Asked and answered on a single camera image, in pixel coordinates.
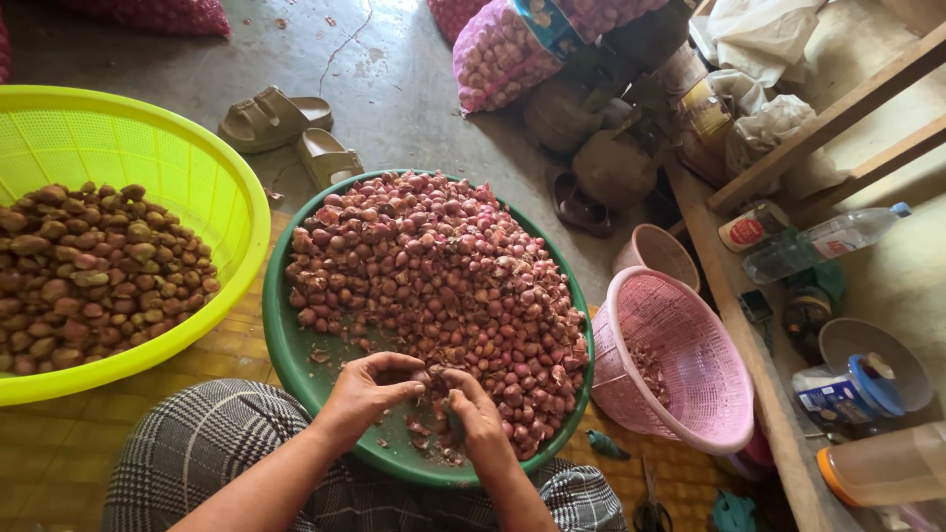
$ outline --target plastic water bottle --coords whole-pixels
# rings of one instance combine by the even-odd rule
[[[851,211],[798,233],[794,241],[774,243],[757,251],[745,259],[743,268],[757,284],[768,284],[867,247],[879,240],[894,222],[910,214],[910,206],[904,203]]]

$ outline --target scissors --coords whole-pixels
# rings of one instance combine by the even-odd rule
[[[647,500],[636,508],[632,519],[637,532],[674,532],[674,521],[670,519],[661,503],[657,502],[657,474],[647,467],[647,458],[640,461],[644,466],[644,479],[647,481]]]

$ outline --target yellow plastic basket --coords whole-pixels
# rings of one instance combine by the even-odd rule
[[[0,373],[0,405],[50,399],[144,371],[222,320],[266,255],[270,210],[243,159],[201,126],[130,98],[32,85],[0,86],[0,204],[52,183],[137,183],[213,248],[223,285],[171,332],[105,360],[29,377]]]

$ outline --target concrete floor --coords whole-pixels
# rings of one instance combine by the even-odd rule
[[[321,96],[333,107],[332,133],[358,150],[366,170],[439,168],[488,182],[550,235],[593,304],[604,301],[611,261],[633,227],[649,218],[648,210],[662,209],[642,205],[624,213],[609,240],[563,227],[541,180],[547,160],[519,110],[460,116],[451,48],[422,0],[222,4],[233,27],[230,42],[136,34],[49,5],[5,2],[11,81],[138,98],[211,131],[231,103],[270,84],[289,96]],[[293,213],[316,193],[290,147],[247,161],[264,186],[286,195],[280,210]]]

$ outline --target beige sandal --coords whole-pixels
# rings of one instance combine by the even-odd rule
[[[308,128],[332,128],[332,108],[316,97],[287,98],[275,85],[230,106],[217,135],[241,153],[289,144]]]
[[[296,143],[296,150],[319,190],[325,190],[364,173],[358,153],[346,150],[342,143],[326,130],[305,130]]]

